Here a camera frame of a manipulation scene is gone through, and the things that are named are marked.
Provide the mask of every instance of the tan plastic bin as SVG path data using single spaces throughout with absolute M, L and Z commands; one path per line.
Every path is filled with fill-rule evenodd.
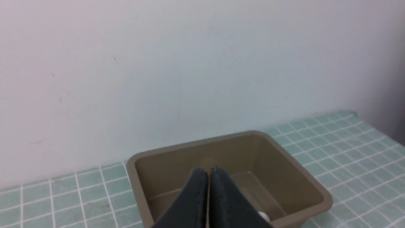
M 279 144 L 248 131 L 132 156 L 127 169 L 144 227 L 168 209 L 193 168 L 210 172 L 216 165 L 275 228 L 299 228 L 332 206 L 330 193 Z

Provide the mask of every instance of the white grout line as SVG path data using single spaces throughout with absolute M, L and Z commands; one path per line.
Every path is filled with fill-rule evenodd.
M 394 147 L 391 147 L 391 148 L 388 148 L 388 149 L 386 149 L 386 150 L 383 150 L 382 152 L 388 151 L 388 150 L 390 150 L 390 149 L 392 149 L 392 148 L 394 148 Z M 377 155 L 377 154 L 378 154 L 378 153 L 373 154 L 373 155 L 368 155 L 368 156 L 365 156 L 364 158 L 361 158 L 361 159 L 359 159 L 359 160 L 357 160 L 357 161 L 353 161 L 353 162 L 347 163 L 347 164 L 345 164 L 345 165 L 341 165 L 341 166 L 339 166 L 339 167 L 337 167 L 337 168 L 335 168 L 335 169 L 330 170 L 330 172 L 336 171 L 336 170 L 338 170 L 338 169 L 340 169 L 340 168 L 348 167 L 348 166 L 353 165 L 353 164 L 356 164 L 356 163 L 358 163 L 359 165 L 361 165 L 359 162 L 360 162 L 360 161 L 363 161 L 363 160 L 366 160 L 366 159 L 370 159 L 372 162 L 374 162 L 371 157 L 373 157 L 374 155 Z M 325 160 L 325 159 L 327 159 L 327 158 L 331 158 L 331 159 L 332 159 L 333 156 L 328 156 L 328 157 L 319 159 L 318 161 L 323 161 L 323 160 Z M 364 169 L 367 170 L 367 172 L 376 171 L 376 170 L 378 170 L 378 169 L 381 168 L 381 167 L 386 167 L 386 166 L 388 166 L 388 165 L 392 165 L 393 163 L 402 161 L 403 159 L 405 159 L 405 157 L 402 157 L 402 158 L 400 158 L 400 159 L 398 159 L 398 160 L 396 160 L 396 161 L 390 161 L 389 163 L 384 164 L 384 165 L 378 165 L 378 164 L 376 164 L 376 165 L 378 166 L 378 168 L 373 169 L 373 170 L 370 170 L 370 171 L 369 171 L 367 168 L 364 168 Z M 314 164 L 314 163 L 316 163 L 316 162 L 307 163 L 307 164 L 305 164 L 305 166 L 311 165 L 311 164 Z
M 54 206 L 53 206 L 51 179 L 49 178 L 48 181 L 49 181 L 49 192 L 51 194 L 52 224 L 53 224 L 53 228 L 56 228 L 56 225 L 55 225 L 55 209 L 54 209 Z
M 295 132 L 295 133 L 299 134 L 301 137 L 303 137 L 303 139 L 298 140 L 298 141 L 295 141 L 295 142 L 294 142 L 290 137 L 288 137 L 286 134 L 284 134 L 284 133 L 282 133 L 280 136 L 285 136 L 285 137 L 287 137 L 287 138 L 291 141 L 291 143 L 288 143 L 288 144 L 283 145 L 283 146 L 289 146 L 289 145 L 292 145 L 292 144 L 294 144 L 294 143 L 296 144 L 296 143 L 303 142 L 303 141 L 306 141 L 306 140 L 309 141 L 309 140 L 314 139 L 314 138 L 317 138 L 317 137 L 326 136 L 326 135 L 328 135 L 328 134 L 334 134 L 334 133 L 336 133 L 336 132 L 339 132 L 339 131 L 342 131 L 342 130 L 346 130 L 346 129 L 351 128 L 351 127 L 356 127 L 357 125 L 360 125 L 360 124 L 362 124 L 362 123 L 364 123 L 364 122 L 362 121 L 362 122 L 356 123 L 356 124 L 354 124 L 354 125 L 350 125 L 350 126 L 348 126 L 348 127 L 342 127 L 342 128 L 339 128 L 338 130 L 334 130 L 334 131 L 328 131 L 327 133 L 323 133 L 323 134 L 318 134 L 317 132 L 314 132 L 316 135 L 315 135 L 315 136 L 312 136 L 312 137 L 305 137 L 305 136 L 303 136 L 301 133 Z M 364 134 L 364 133 L 369 132 L 369 131 L 372 131 L 372 130 L 373 130 L 373 129 L 364 131 L 364 132 L 362 132 L 361 134 Z
M 111 168 L 118 167 L 118 166 L 120 166 L 120 165 L 121 165 L 121 162 L 119 162 L 119 163 L 117 163 L 117 164 L 114 164 L 114 165 L 110 165 L 110 166 L 104 167 L 104 168 L 101 168 L 101 166 L 100 166 L 99 168 L 100 168 L 100 170 L 107 170 L 107 169 L 111 169 Z
M 102 181 L 103 181 L 103 184 L 104 184 L 104 189 L 105 189 L 105 192 L 107 193 L 108 203 L 109 203 L 110 206 L 111 206 L 111 212 L 113 213 L 113 218 L 114 218 L 114 221 L 115 221 L 115 227 L 118 228 L 117 218 L 115 217 L 114 208 L 113 208 L 113 206 L 112 206 L 112 204 L 111 204 L 111 199 L 110 199 L 110 196 L 109 196 L 109 194 L 108 194 L 107 186 L 106 186 L 106 183 L 105 183 L 105 180 L 104 180 L 104 175 L 103 175 L 103 173 L 102 173 L 102 171 L 101 171 L 101 167 L 99 167 L 98 169 L 100 170 L 101 178 L 102 178 Z
M 23 185 L 20 185 L 20 207 L 21 207 L 21 211 L 20 211 L 20 217 L 21 217 L 21 225 L 20 228 L 23 228 L 23 215 L 24 215 L 24 210 L 23 210 Z
M 69 225 L 66 225 L 66 226 L 61 226 L 61 227 L 59 227 L 59 228 L 71 227 L 71 226 L 74 226 L 74 225 L 77 225 L 77 224 L 80 224 L 80 223 L 85 223 L 85 222 L 84 222 L 84 221 L 75 222 L 75 223 L 72 223 L 72 224 L 69 224 Z
M 339 129 L 339 130 L 343 130 L 343 129 L 346 129 L 346 128 L 349 128 L 349 127 L 354 127 L 354 125 L 350 125 L 350 126 L 348 126 L 348 127 L 344 127 L 344 128 L 342 128 L 342 129 Z M 339 141 L 346 141 L 347 139 L 349 139 L 349 138 L 352 138 L 352 137 L 356 137 L 357 138 L 357 136 L 358 135 L 362 135 L 362 134 L 365 134 L 365 133 L 367 133 L 367 132 L 369 132 L 369 131 L 372 131 L 373 129 L 370 129 L 370 130 L 367 130 L 367 131 L 365 131 L 365 132 L 362 132 L 361 130 L 361 132 L 362 133 L 360 133 L 360 134 L 356 134 L 356 135 L 351 135 L 350 137 L 348 137 L 348 138 L 345 138 L 345 139 L 340 139 L 340 140 L 338 140 L 338 141 L 335 141 L 335 142 L 333 142 L 333 143 L 328 143 L 328 144 L 330 144 L 331 146 L 333 146 L 333 147 L 335 147 L 335 143 L 336 142 L 339 142 Z M 336 161 L 335 159 L 334 159 L 334 156 L 336 156 L 336 155 L 338 155 L 338 154 L 344 154 L 344 153 L 346 153 L 346 152 L 348 152 L 348 151 L 350 151 L 350 150 L 353 150 L 353 149 L 356 149 L 356 148 L 359 148 L 359 147 L 362 147 L 362 146 L 365 146 L 365 145 L 368 145 L 368 144 L 371 144 L 371 143 L 374 143 L 374 142 L 378 142 L 378 141 L 380 141 L 381 139 L 384 139 L 385 137 L 382 137 L 382 138 L 379 138 L 379 139 L 377 139 L 377 140 L 373 140 L 373 141 L 371 141 L 371 142 L 368 142 L 368 143 L 366 143 L 366 144 L 362 144 L 362 145 L 359 145 L 359 146 L 355 146 L 355 147 L 351 147 L 349 150 L 346 150 L 346 151 L 341 151 L 340 149 L 338 149 L 338 148 L 336 148 L 336 149 L 338 149 L 338 151 L 340 151 L 339 153 L 337 153 L 337 154 L 335 154 L 335 155 L 329 155 L 328 153 L 326 153 L 328 156 L 327 157 L 325 157 L 325 158 L 323 158 L 323 159 L 319 159 L 319 160 L 316 160 L 316 159 L 314 159 L 314 162 L 311 162 L 311 163 L 308 163 L 308 164 L 305 164 L 305 165 L 309 165 L 309 164 L 312 164 L 312 163 L 318 163 L 321 167 L 323 167 L 325 170 L 326 170 L 326 173 L 323 173 L 322 175 L 325 175 L 325 174 L 330 174 L 330 175 L 332 175 L 333 177 L 335 177 L 337 180 L 339 180 L 340 181 L 340 179 L 339 178 L 337 178 L 333 173 L 332 173 L 332 170 L 328 170 L 326 167 L 324 167 L 321 163 L 319 163 L 320 161 L 322 161 L 322 160 L 325 160 L 325 159 L 327 159 L 327 158 L 330 158 L 331 160 L 333 160 L 334 162 L 336 162 L 336 164 L 340 164 L 338 161 Z M 293 144 L 293 145 L 295 145 L 295 146 L 298 146 L 296 143 L 297 142 L 292 142 L 291 144 Z M 309 153 L 308 153 L 308 151 L 307 150 L 303 150 L 303 152 L 300 152 L 300 153 L 297 153 L 297 154 L 294 154 L 294 156 L 297 156 L 297 155 L 299 155 L 299 154 L 304 154 L 304 153 L 307 153 L 310 157 L 312 157 Z M 383 156 L 383 151 L 380 151 L 380 152 L 378 152 L 378 153 L 376 153 L 376 154 L 381 154 L 382 156 Z M 344 165 L 344 166 L 342 166 L 342 165 L 340 165 L 338 168 L 336 168 L 335 170 L 337 170 L 337 169 L 340 169 L 340 168 L 344 168 L 345 166 L 347 166 L 347 165 L 349 165 L 349 164 L 346 164 L 346 165 Z M 354 178 L 359 178 L 359 176 L 356 176 L 356 175 L 354 175 L 353 173 L 351 173 L 349 170 L 347 170 Z M 329 187 L 328 189 L 332 189 L 332 188 L 334 188 L 334 187 L 337 187 L 337 186 L 340 186 L 340 185 L 345 185 L 345 183 L 346 182 L 348 182 L 348 181 L 350 181 L 350 180 L 347 180 L 347 181 L 345 181 L 345 182 L 340 182 L 339 184 L 337 184 L 336 186 L 333 186 L 333 187 Z M 356 192 L 354 192 L 351 188 L 348 188 L 349 189 L 349 191 L 351 191 L 355 196 L 354 197 L 356 197 L 357 195 L 358 196 L 360 196 L 360 194 L 362 194 L 362 193 L 360 193 L 360 194 L 356 194 Z M 357 215 L 357 213 L 355 212 L 355 211 L 353 211 L 350 207 L 347 207 L 351 212 L 353 212 L 357 217 L 356 218 L 359 218 L 360 220 L 362 220 L 363 222 L 366 222 L 366 221 L 364 221 L 363 220 L 363 218 L 361 218 L 360 216 L 358 216 Z M 384 214 L 382 214 L 382 213 L 380 213 L 382 216 L 384 216 L 388 221 L 390 221 Z M 341 219 L 339 219 L 336 215 L 334 215 L 333 213 L 331 213 L 331 215 L 332 216 L 334 216 L 335 218 L 337 218 L 340 222 L 342 222 L 344 225 L 345 224 L 347 224 L 347 221 L 343 221 L 343 220 L 341 220 Z
M 75 178 L 76 178 L 77 192 L 79 193 L 79 200 L 80 200 L 81 212 L 82 212 L 82 214 L 83 214 L 84 226 L 87 228 L 86 215 L 84 214 L 84 206 L 83 206 L 83 201 L 82 201 L 82 199 L 81 199 L 81 193 L 80 193 L 80 188 L 79 188 L 79 181 L 77 180 L 77 175 L 76 175 L 76 173 L 75 173 Z
M 319 160 L 316 160 L 316 159 L 314 158 L 314 161 L 311 161 L 311 162 L 309 162 L 309 163 L 307 163 L 307 164 L 304 164 L 304 165 L 305 165 L 305 166 L 308 166 L 308 165 L 311 165 L 311 164 L 314 164 L 314 163 L 319 163 L 319 162 L 321 162 L 321 161 L 323 161 L 323 160 L 327 160 L 328 158 L 332 158 L 332 157 L 335 157 L 335 156 L 337 156 L 337 155 L 342 155 L 342 154 L 345 154 L 345 153 L 347 153 L 347 152 L 349 152 L 349 151 L 351 151 L 351 150 L 354 150 L 354 149 L 357 149 L 357 148 L 366 146 L 366 145 L 368 145 L 369 143 L 378 142 L 378 141 L 381 140 L 381 139 L 384 139 L 384 137 L 383 137 L 383 138 L 380 138 L 380 139 L 378 139 L 378 140 L 374 140 L 374 141 L 368 142 L 368 143 L 366 143 L 366 144 L 362 144 L 362 145 L 360 145 L 360 146 L 351 147 L 350 149 L 345 150 L 345 151 L 339 151 L 339 153 L 332 154 L 332 155 L 329 155 L 328 153 L 326 153 L 325 151 L 322 150 L 322 151 L 323 151 L 325 154 L 327 154 L 328 156 L 326 156 L 326 157 L 324 157 L 324 158 L 321 158 L 321 159 L 319 159 Z M 388 150 L 390 150 L 390 149 L 393 149 L 393 148 L 396 147 L 396 146 L 397 146 L 397 145 L 395 145 L 395 146 L 393 146 L 393 147 L 390 147 L 390 148 L 387 148 L 387 149 L 385 149 L 385 150 L 383 150 L 383 151 L 381 151 L 381 152 L 386 152 L 386 151 L 388 151 Z M 311 155 L 308 153 L 308 151 L 304 151 L 304 153 L 300 153 L 300 154 L 305 154 L 305 153 L 307 153 L 309 156 L 311 156 Z M 358 163 L 359 161 L 366 160 L 366 159 L 371 158 L 371 157 L 373 157 L 374 155 L 377 155 L 377 154 L 379 154 L 379 153 L 380 153 L 380 152 L 377 152 L 377 153 L 372 154 L 372 155 L 365 155 L 364 158 L 361 158 L 361 159 L 359 159 L 359 160 L 357 160 L 357 161 L 352 161 L 352 162 L 347 163 L 347 164 L 345 164 L 345 165 L 341 165 L 340 167 L 338 167 L 338 168 L 336 168 L 336 169 L 333 169 L 333 170 L 331 170 L 331 171 L 335 171 L 335 170 L 337 170 L 337 169 L 339 169 L 339 168 L 341 168 L 341 167 L 349 166 L 349 165 L 352 165 L 352 164 L 354 164 L 354 163 Z
M 121 228 L 128 228 L 128 227 L 130 227 L 130 226 L 138 225 L 138 224 L 141 224 L 141 223 L 142 223 L 142 220 L 141 220 L 141 221 L 138 221 L 138 222 L 136 222 L 136 223 L 132 223 L 131 225 L 128 225 L 128 226 L 123 226 L 123 227 L 121 227 Z
M 108 183 L 111 183 L 111 182 L 114 182 L 114 181 L 123 180 L 123 179 L 126 179 L 126 178 L 127 178 L 126 176 L 123 176 L 123 177 L 120 177 L 120 178 L 117 178 L 117 179 L 114 179 L 114 180 L 105 181 L 104 183 L 108 184 Z

